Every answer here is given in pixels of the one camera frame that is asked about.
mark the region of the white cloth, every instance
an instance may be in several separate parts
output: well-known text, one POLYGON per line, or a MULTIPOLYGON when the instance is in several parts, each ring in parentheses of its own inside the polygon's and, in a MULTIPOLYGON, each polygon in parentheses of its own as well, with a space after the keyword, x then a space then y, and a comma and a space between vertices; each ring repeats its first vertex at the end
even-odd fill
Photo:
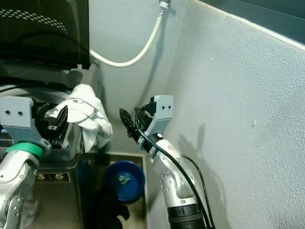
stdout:
POLYGON ((34 228, 33 223, 38 214, 39 204, 38 201, 34 198, 33 189, 31 189, 24 199, 19 229, 34 228))
POLYGON ((77 124, 82 128, 85 152, 97 144, 102 148, 112 139, 112 125, 109 123, 101 101, 95 96, 89 85, 79 84, 65 101, 46 115, 56 118, 59 111, 68 106, 68 123, 77 124))

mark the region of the blue plastic container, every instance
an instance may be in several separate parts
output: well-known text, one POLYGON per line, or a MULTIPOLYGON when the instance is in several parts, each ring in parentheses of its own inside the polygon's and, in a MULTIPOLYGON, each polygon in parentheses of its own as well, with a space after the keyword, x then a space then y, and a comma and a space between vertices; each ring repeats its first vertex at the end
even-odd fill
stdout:
POLYGON ((123 204, 132 203, 144 191, 145 175, 139 165, 131 161, 117 161, 104 173, 103 184, 111 186, 123 204))

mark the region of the textured wall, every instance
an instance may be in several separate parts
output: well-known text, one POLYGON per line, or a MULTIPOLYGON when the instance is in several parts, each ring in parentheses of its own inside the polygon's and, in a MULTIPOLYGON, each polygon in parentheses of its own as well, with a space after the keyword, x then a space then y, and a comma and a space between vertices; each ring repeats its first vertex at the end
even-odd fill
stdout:
POLYGON ((305 228, 305 48, 192 0, 170 76, 166 136, 201 167, 216 227, 305 228))
MULTIPOLYGON (((185 0, 171 3, 159 36, 138 63, 127 68, 102 64, 103 104, 114 130, 111 150, 135 150, 119 119, 119 108, 132 113, 135 106, 142 106, 165 88, 186 4, 185 0)), ((90 0, 90 47, 115 62, 133 59, 153 31, 158 5, 158 0, 90 0)))

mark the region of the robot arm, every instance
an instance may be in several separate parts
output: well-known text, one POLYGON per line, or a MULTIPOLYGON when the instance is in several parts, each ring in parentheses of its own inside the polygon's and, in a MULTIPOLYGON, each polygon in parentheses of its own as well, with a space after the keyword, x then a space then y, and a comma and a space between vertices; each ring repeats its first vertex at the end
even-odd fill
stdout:
POLYGON ((151 102, 142 107, 135 108, 136 124, 131 120, 127 111, 120 109, 120 116, 127 128, 129 137, 132 137, 138 148, 148 153, 149 161, 155 172, 161 177, 162 191, 172 228, 208 228, 203 219, 203 213, 198 206, 198 200, 186 181, 184 175, 176 165, 157 148, 147 142, 141 132, 144 132, 156 145, 166 150, 186 171, 194 184, 191 170, 184 163, 184 158, 163 138, 162 133, 173 117, 173 97, 158 95, 151 98, 151 102))
POLYGON ((36 111, 30 98, 3 96, 0 107, 1 125, 14 143, 0 161, 0 229, 19 229, 23 197, 35 182, 39 159, 50 153, 50 142, 56 142, 67 121, 67 108, 58 119, 44 122, 35 116, 43 118, 46 107, 36 111))
MULTIPOLYGON (((0 229, 19 228, 23 196, 33 186, 40 165, 35 155, 18 150, 25 149, 24 144, 16 144, 0 164, 0 229)), ((35 151, 38 146, 27 147, 35 151)))

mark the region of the green ring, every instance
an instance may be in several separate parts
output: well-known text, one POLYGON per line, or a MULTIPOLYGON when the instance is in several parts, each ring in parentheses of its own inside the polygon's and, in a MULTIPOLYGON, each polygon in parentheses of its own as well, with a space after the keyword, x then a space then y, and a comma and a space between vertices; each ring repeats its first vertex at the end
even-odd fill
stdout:
POLYGON ((30 154, 34 154, 40 159, 43 155, 43 149, 41 149, 39 146, 30 143, 30 142, 20 142, 17 143, 5 150, 5 153, 12 151, 12 150, 22 150, 25 152, 28 152, 30 154))

